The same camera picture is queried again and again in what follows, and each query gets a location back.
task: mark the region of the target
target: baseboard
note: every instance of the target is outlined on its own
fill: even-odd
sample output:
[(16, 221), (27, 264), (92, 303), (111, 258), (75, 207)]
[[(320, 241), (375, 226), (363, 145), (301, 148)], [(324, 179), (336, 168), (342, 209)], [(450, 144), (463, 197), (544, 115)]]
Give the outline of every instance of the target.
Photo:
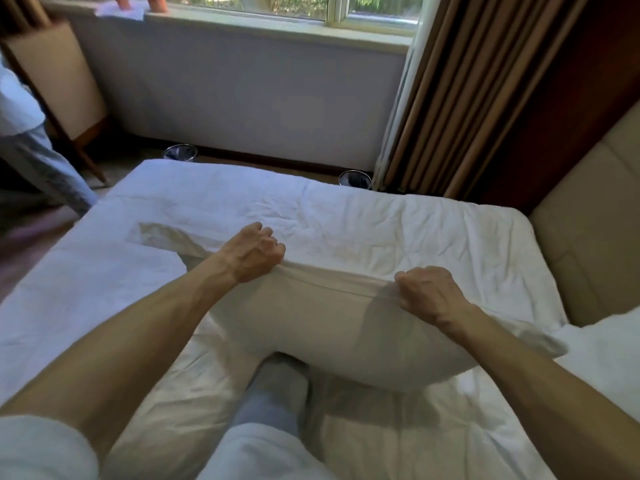
[[(172, 144), (180, 142), (167, 141), (164, 139), (146, 138), (142, 136), (132, 136), (133, 139), (140, 142), (140, 145), (148, 148), (165, 149)], [(263, 155), (255, 155), (253, 153), (234, 152), (231, 150), (221, 150), (219, 148), (211, 148), (209, 146), (194, 145), (198, 149), (198, 154), (204, 157), (220, 158), (224, 160), (233, 160), (255, 165), (267, 165), (277, 168), (287, 168), (298, 171), (308, 171), (310, 173), (319, 173), (321, 175), (339, 176), (343, 171), (350, 170), (334, 165), (325, 165), (322, 163), (301, 162), (297, 160), (287, 160), (285, 158), (265, 157)]]

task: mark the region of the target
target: bed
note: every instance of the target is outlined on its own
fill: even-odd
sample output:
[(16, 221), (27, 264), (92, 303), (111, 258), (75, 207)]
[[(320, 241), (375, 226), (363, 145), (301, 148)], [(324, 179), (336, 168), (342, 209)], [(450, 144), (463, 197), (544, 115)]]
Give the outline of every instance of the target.
[[(185, 272), (131, 242), (141, 221), (231, 236), (260, 220), (293, 261), (391, 279), (444, 266), (465, 295), (545, 331), (567, 323), (528, 219), (513, 209), (379, 194), (220, 164), (146, 161), (0, 306), (0, 402), (71, 343)], [(104, 478), (192, 479), (257, 365), (210, 317), (137, 411)], [(408, 394), (314, 371), (309, 450), (348, 479), (553, 478), (480, 368)]]

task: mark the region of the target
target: window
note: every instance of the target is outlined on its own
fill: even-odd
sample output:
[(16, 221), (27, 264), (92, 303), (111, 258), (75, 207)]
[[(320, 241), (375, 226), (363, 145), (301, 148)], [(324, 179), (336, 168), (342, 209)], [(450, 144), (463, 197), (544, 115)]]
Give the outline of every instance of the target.
[(348, 28), (412, 31), (422, 0), (167, 0), (236, 12), (317, 20)]

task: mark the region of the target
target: white shirt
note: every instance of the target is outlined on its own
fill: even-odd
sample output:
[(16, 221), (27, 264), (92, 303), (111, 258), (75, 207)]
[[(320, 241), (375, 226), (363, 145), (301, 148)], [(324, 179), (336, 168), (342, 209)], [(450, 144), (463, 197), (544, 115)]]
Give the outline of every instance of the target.
[(24, 133), (43, 122), (38, 102), (0, 57), (0, 137)]
[[(0, 479), (98, 480), (91, 445), (75, 429), (35, 416), (0, 418)], [(198, 480), (336, 480), (299, 439), (263, 424), (222, 437)]]

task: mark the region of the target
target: window sill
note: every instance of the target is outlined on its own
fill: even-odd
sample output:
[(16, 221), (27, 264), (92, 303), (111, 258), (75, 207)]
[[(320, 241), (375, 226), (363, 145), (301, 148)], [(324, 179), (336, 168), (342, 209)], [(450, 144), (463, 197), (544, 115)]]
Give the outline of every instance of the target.
[[(80, 14), (95, 16), (94, 12), (98, 6), (96, 2), (80, 0), (40, 1), (47, 11), (59, 15)], [(274, 20), (274, 17), (251, 16), (242, 13), (226, 14), (220, 13), (220, 10), (203, 7), (170, 5), (169, 10), (169, 13), (147, 12), (145, 14), (145, 22), (215, 26), (217, 29), (226, 31), (244, 32), (279, 39), (329, 43), (395, 54), (406, 54), (412, 40), (411, 37), (406, 36), (328, 27), (323, 23)]]

